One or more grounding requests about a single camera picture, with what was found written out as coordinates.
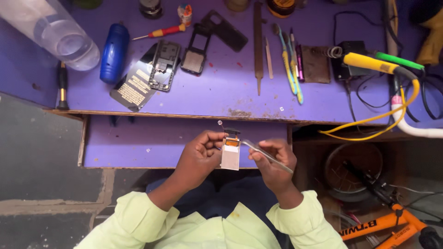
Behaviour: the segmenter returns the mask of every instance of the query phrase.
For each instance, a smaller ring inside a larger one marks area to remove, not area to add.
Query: blue plastic bottle
[[[119,23],[111,25],[100,67],[100,79],[104,83],[116,84],[121,79],[128,44],[129,32],[126,27]]]

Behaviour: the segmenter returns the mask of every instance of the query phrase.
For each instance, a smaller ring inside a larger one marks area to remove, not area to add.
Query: shirt sleeve
[[[272,224],[288,234],[296,249],[346,249],[340,235],[326,221],[315,191],[302,192],[304,198],[293,209],[281,209],[275,204],[266,214]]]
[[[146,193],[131,192],[117,199],[115,212],[95,227],[75,249],[141,249],[163,237],[179,216],[151,202]]]

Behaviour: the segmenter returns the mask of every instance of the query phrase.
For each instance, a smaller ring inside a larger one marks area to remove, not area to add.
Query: light green shirt
[[[315,191],[302,192],[303,202],[283,210],[274,205],[266,214],[296,249],[346,249],[342,238],[325,220]],[[198,212],[177,219],[179,211],[165,212],[146,193],[131,192],[117,200],[115,213],[94,228],[75,249],[279,249],[271,230],[240,202],[226,218],[205,219]]]

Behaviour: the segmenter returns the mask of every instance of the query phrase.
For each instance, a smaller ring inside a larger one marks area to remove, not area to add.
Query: dark blue pants
[[[174,205],[180,211],[179,218],[196,211],[206,219],[219,216],[226,218],[232,213],[237,203],[241,202],[271,229],[280,246],[285,248],[287,235],[277,231],[266,217],[266,213],[278,201],[274,193],[264,184],[260,172],[258,170],[231,171],[222,175],[220,179],[220,176],[216,174],[217,171],[225,170],[215,170],[215,174],[211,173],[199,187],[187,192]],[[148,184],[146,193],[156,189],[167,177],[165,175],[164,178]]]

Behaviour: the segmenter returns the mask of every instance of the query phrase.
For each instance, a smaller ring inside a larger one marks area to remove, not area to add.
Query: purple desk
[[[181,0],[165,1],[165,14],[159,20],[148,20],[138,11],[138,0],[107,0],[95,10],[74,9],[72,16],[102,49],[109,26],[123,21],[131,37],[178,24],[176,7]],[[271,33],[271,24],[277,22],[289,32],[295,29],[295,36],[300,44],[312,46],[332,45],[334,13],[344,10],[361,11],[374,22],[380,22],[381,14],[377,2],[366,1],[348,5],[331,4],[325,0],[310,0],[303,10],[297,10],[287,19],[272,16],[262,8],[263,35],[270,43],[274,79],[269,79],[266,59],[264,58],[264,78],[261,84],[261,96],[257,95],[253,60],[253,8],[235,13],[229,11],[222,0],[189,0],[193,8],[193,23],[197,23],[210,9],[217,10],[239,31],[248,37],[249,42],[239,53],[227,47],[217,36],[213,36],[208,48],[207,61],[201,77],[196,77],[177,70],[169,93],[157,92],[137,115],[165,117],[209,117],[241,118],[251,120],[308,121],[310,123],[351,122],[348,102],[342,83],[332,80],[330,84],[303,83],[301,88],[304,104],[299,105],[290,91],[288,79],[281,58],[279,39]],[[400,40],[404,43],[403,56],[414,59],[425,30],[413,27],[408,21],[408,3],[399,3]],[[385,31],[379,26],[371,26],[358,15],[338,17],[337,42],[343,40],[364,40],[368,49],[384,51]],[[180,43],[187,47],[192,28],[182,33],[168,35],[166,40]],[[128,50],[126,71],[157,42],[158,39],[132,41]],[[128,113],[129,110],[109,96],[111,86],[99,79],[99,66],[87,72],[69,72],[70,86],[68,100],[71,113],[109,114]],[[356,118],[361,120],[385,113],[389,105],[380,109],[364,106],[355,95],[353,85],[352,100]],[[385,78],[375,78],[368,82],[361,91],[361,96],[373,105],[381,105],[389,99],[388,84]],[[432,110],[439,110],[435,96],[430,95]],[[424,120],[426,113],[423,104],[417,101],[411,111],[418,113]],[[387,118],[375,121],[384,124]]]
[[[269,138],[287,139],[287,126],[283,123],[226,121],[223,125],[240,130],[240,138],[254,143]],[[91,115],[84,166],[172,168],[185,144],[205,128],[222,131],[214,120],[163,117],[137,117],[134,124],[122,117],[117,127],[111,128],[107,116]],[[248,147],[242,145],[240,167],[256,167],[248,155]]]

